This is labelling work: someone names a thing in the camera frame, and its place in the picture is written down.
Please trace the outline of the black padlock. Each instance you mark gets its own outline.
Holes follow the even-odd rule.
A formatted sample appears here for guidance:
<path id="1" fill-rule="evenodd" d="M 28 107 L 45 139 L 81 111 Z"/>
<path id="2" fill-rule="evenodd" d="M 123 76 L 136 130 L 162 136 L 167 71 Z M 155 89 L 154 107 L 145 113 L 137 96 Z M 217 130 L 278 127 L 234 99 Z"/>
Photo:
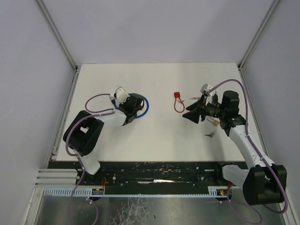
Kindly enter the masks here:
<path id="1" fill-rule="evenodd" d="M 218 104 L 218 95 L 217 95 L 217 92 L 215 92 L 214 95 L 212 96 L 211 103 L 212 104 Z"/>

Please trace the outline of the long shackle brass padlock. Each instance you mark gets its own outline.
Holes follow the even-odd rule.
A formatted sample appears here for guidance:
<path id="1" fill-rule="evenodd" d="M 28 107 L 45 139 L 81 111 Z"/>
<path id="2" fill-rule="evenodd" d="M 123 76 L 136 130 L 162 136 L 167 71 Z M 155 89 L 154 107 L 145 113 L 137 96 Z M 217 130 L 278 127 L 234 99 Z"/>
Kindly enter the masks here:
<path id="1" fill-rule="evenodd" d="M 211 118 L 211 117 L 208 117 L 207 120 L 208 120 L 209 122 L 211 122 L 211 123 L 212 123 L 214 126 L 216 126 L 216 127 L 220 124 L 220 122 L 219 122 L 218 120 L 216 120 L 216 119 L 214 119 L 214 118 Z"/>

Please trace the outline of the red cable padlock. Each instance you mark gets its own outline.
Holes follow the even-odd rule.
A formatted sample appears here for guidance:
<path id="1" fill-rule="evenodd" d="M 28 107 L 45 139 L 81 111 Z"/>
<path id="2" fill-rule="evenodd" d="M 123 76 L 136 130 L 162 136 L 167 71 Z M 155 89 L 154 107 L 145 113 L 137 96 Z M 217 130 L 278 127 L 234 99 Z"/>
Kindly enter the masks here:
<path id="1" fill-rule="evenodd" d="M 174 92 L 174 105 L 173 105 L 173 107 L 174 107 L 174 110 L 177 112 L 177 113 L 183 113 L 184 111 L 185 111 L 185 105 L 183 104 L 180 104 L 179 102 L 177 102 L 177 100 L 182 100 L 181 99 L 181 95 L 180 95 L 180 92 Z M 180 104 L 181 106 L 182 106 L 182 109 L 181 110 L 179 110 L 178 108 L 177 108 L 177 105 L 178 104 Z"/>

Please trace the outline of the blue cable lock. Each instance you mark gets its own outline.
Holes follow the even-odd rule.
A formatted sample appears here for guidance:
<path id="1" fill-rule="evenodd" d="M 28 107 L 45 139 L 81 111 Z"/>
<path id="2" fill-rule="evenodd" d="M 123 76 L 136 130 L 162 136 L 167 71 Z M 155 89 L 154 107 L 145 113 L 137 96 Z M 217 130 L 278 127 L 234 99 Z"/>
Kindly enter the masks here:
<path id="1" fill-rule="evenodd" d="M 139 94 L 137 94 L 137 93 L 129 93 L 129 95 L 139 95 Z M 144 107 L 143 107 L 142 110 L 140 110 L 140 111 L 138 112 L 137 117 L 134 117 L 134 116 L 126 116 L 127 119 L 133 119 L 133 120 L 134 120 L 134 119 L 140 119 L 140 118 L 142 118 L 144 115 L 146 115 L 146 113 L 148 112 L 150 106 L 149 106 L 149 102 L 148 102 L 147 98 L 145 98 L 144 96 L 143 96 L 143 98 L 144 98 Z M 120 104 L 119 106 L 116 106 L 115 104 L 113 104 L 113 106 L 115 107 L 115 109 L 120 110 L 121 112 L 123 112 L 122 109 L 121 109 L 121 104 Z"/>

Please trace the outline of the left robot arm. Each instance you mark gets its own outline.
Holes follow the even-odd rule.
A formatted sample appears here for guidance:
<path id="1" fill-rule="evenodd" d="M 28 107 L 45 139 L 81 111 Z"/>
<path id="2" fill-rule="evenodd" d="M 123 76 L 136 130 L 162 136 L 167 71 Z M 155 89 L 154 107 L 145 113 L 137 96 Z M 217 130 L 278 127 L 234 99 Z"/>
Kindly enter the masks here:
<path id="1" fill-rule="evenodd" d="M 110 95 L 113 108 L 91 111 L 85 105 L 63 135 L 66 153 L 76 157 L 82 169 L 96 174 L 101 165 L 94 148 L 104 128 L 122 127 L 141 118 L 149 110 L 148 100 L 139 94 L 129 93 L 124 97 Z"/>

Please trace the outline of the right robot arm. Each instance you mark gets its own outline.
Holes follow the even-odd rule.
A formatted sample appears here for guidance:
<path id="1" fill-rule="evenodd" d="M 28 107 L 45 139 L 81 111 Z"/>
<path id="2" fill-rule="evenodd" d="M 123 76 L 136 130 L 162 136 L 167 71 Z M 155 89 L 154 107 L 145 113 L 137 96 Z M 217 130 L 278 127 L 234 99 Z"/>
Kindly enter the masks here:
<path id="1" fill-rule="evenodd" d="M 275 163 L 256 147 L 252 135 L 246 130 L 246 120 L 239 114 L 239 95 L 227 90 L 221 103 L 214 95 L 211 103 L 206 102 L 206 94 L 187 107 L 183 114 L 194 123 L 204 121 L 206 117 L 218 118 L 226 135 L 234 142 L 242 154 L 247 170 L 229 164 L 222 167 L 223 178 L 241 188 L 249 205 L 282 203 L 285 200 L 287 171 L 283 165 Z"/>

